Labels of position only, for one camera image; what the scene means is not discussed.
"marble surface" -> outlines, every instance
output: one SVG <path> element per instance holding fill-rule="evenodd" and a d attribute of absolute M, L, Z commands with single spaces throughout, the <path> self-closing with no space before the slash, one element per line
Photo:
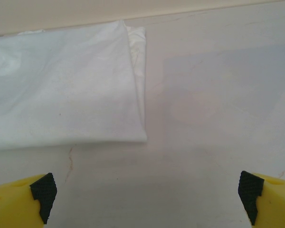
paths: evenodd
<path fill-rule="evenodd" d="M 232 102 L 228 93 L 222 102 L 224 87 L 213 83 L 219 79 L 215 75 L 210 74 L 212 81 L 198 79 L 214 70 L 208 66 L 215 59 L 205 65 L 205 56 L 223 53 L 226 60 L 227 53 L 239 58 L 248 49 L 285 47 L 285 2 L 126 24 L 147 31 L 148 143 L 0 152 L 0 184 L 52 172 L 58 195 L 47 228 L 250 227 L 237 194 L 240 172 L 285 179 L 285 77 L 248 83 L 242 76 L 238 82 L 249 85 L 245 88 L 253 90 L 256 80 L 256 85 L 269 85 L 273 95 L 263 86 L 266 93 L 256 100 L 243 90 Z M 227 81 L 233 75 L 220 72 Z M 189 81 L 178 80 L 184 73 Z M 213 90 L 194 96 L 177 92 L 179 86 L 192 90 L 196 82 Z M 233 94 L 239 90 L 235 83 L 228 85 Z"/>

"white countertop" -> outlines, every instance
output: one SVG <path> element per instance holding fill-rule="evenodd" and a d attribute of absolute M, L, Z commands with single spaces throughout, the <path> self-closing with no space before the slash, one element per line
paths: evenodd
<path fill-rule="evenodd" d="M 126 24 L 147 31 L 148 143 L 0 152 L 0 184 L 52 172 L 58 194 L 47 228 L 250 227 L 237 194 L 240 172 L 285 178 L 285 91 L 280 96 L 284 106 L 273 109 L 277 114 L 257 119 L 263 123 L 254 138 L 263 140 L 258 143 L 246 136 L 245 122 L 236 124 L 239 116 L 246 118 L 244 110 L 239 110 L 243 115 L 227 112 L 208 95 L 193 103 L 184 96 L 167 107 L 166 80 L 177 81 L 179 62 L 195 54 L 285 44 L 285 2 Z M 209 124 L 216 110 L 233 124 L 222 131 Z"/>

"wall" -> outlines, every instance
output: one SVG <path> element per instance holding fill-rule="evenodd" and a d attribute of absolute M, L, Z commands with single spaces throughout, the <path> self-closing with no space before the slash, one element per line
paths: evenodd
<path fill-rule="evenodd" d="M 0 0 L 0 35 L 275 0 Z"/>

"white cloth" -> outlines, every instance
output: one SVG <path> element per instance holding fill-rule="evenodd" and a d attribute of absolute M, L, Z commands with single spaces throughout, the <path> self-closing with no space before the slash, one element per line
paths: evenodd
<path fill-rule="evenodd" d="M 128 30 L 117 21 L 1 37 L 0 150 L 146 141 L 144 29 Z"/>

